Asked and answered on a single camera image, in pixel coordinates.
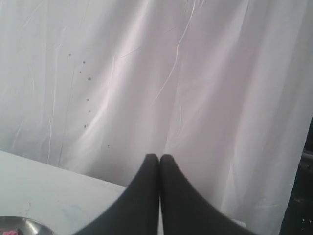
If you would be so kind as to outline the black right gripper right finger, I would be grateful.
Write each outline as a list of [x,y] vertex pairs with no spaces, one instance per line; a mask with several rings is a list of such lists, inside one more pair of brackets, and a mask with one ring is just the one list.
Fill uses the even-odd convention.
[[165,235],[243,235],[245,229],[210,205],[171,155],[160,158],[161,212]]

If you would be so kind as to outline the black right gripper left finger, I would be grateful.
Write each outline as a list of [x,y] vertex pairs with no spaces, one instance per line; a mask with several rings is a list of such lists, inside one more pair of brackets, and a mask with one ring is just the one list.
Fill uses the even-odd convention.
[[76,235],[156,235],[159,220],[159,159],[147,154],[119,198]]

